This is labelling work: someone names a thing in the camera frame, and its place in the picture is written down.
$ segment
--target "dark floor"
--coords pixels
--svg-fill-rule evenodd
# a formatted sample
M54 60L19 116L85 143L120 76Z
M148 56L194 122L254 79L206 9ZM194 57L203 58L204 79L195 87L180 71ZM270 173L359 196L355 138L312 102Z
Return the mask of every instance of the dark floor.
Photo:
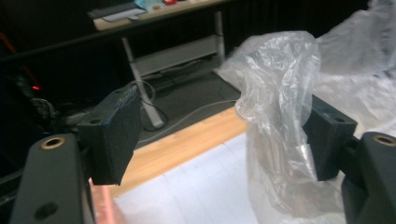
M166 124L155 130L142 107L144 130L140 134L136 148L234 105L234 100L239 98L240 93L213 72L218 64L216 58L205 58L197 63L185 65L179 71L163 73L157 76L159 78L146 79L155 90L154 105L159 108Z

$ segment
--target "cable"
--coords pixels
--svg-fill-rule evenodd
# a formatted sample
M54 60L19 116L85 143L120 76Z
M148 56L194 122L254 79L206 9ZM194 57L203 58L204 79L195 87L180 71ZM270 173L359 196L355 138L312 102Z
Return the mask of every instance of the cable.
M190 114L188 114L188 115L187 115L186 117L184 117L183 119L179 120L177 123L175 123L175 124L172 125L171 127L167 128L167 129L165 129L165 130L163 130L161 133L157 133L157 134L155 134L154 136L151 136L150 138L140 140L140 141L138 141L137 143L138 143L138 144L139 144L139 143L146 143L146 142L149 142L149 141L151 141L151 140L156 139L158 136L160 136L160 135L162 135L162 134L168 132L169 130L174 129L177 125L179 125L180 123L184 122L186 119L189 119L191 116L195 115L197 112L199 112L199 111L201 111L201 110L203 110L203 109L205 109L205 108L207 108L207 107L210 107L210 106L212 106L212 105L219 105L219 104L226 104L226 103L234 103L234 102L236 102L236 100L220 101L220 102L215 102L215 103L209 104L209 105L203 105L203 106L199 107L198 109L192 111Z

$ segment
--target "crumpled plastic bag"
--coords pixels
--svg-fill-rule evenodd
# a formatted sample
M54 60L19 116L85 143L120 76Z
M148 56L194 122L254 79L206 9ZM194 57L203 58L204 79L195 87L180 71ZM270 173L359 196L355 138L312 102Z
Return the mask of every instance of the crumpled plastic bag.
M374 0L318 39L314 94L358 122L355 136L396 136L396 1Z
M285 32L249 38L219 70L241 91L235 109L247 122L249 197L260 223L343 223L339 182L317 181L302 129L319 66L316 39Z
M374 0L318 39L320 71L373 75L388 70L396 77L396 1Z
M220 68L241 91L235 109L247 122L248 190L260 223L345 223L343 175L316 181L302 130L311 93L356 120L356 136L396 136L396 3L369 6L318 42L305 32L253 36Z

